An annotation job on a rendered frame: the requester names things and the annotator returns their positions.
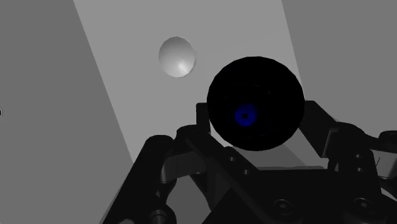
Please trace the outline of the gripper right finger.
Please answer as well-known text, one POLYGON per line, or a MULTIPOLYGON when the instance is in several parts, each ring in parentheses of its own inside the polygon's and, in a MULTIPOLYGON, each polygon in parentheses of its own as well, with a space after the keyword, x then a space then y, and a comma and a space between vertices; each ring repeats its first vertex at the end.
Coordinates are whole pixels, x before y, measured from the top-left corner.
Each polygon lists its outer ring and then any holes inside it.
POLYGON ((389 192, 397 199, 397 164, 385 176, 378 174, 373 151, 397 157, 397 130, 373 137, 359 127, 332 118, 315 101, 305 101, 300 131, 321 158, 328 159, 328 170, 338 172, 358 197, 372 198, 389 192))

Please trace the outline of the grey egg-shaped ball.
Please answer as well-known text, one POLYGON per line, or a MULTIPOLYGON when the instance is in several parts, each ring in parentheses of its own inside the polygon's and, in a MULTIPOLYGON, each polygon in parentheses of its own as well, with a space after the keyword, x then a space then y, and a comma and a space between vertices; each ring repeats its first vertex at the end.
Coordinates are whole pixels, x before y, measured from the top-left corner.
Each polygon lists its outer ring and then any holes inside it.
POLYGON ((195 65, 195 50, 185 38, 171 37, 161 45, 158 60, 167 75, 182 78, 190 74, 195 65))

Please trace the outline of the black round bowl blue centre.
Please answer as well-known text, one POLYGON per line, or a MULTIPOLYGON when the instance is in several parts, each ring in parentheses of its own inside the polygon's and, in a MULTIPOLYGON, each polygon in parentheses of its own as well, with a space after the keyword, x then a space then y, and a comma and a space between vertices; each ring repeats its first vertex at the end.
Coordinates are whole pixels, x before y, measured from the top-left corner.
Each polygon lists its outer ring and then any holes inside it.
POLYGON ((207 93, 215 131, 232 146, 247 151, 284 144, 299 128, 304 104, 298 78, 280 62, 259 56, 227 64, 207 93))

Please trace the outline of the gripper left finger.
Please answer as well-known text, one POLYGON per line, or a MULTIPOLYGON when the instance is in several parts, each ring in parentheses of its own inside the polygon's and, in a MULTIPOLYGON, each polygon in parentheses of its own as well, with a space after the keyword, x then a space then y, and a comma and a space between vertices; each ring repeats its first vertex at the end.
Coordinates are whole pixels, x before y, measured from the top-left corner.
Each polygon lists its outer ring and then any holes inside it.
POLYGON ((179 224, 167 199, 178 178, 189 176, 204 195, 210 213, 200 224, 261 224, 219 170, 207 164, 205 150, 222 145, 210 135, 207 105, 196 105, 197 122, 178 128, 175 138, 149 137, 102 218, 102 224, 179 224))

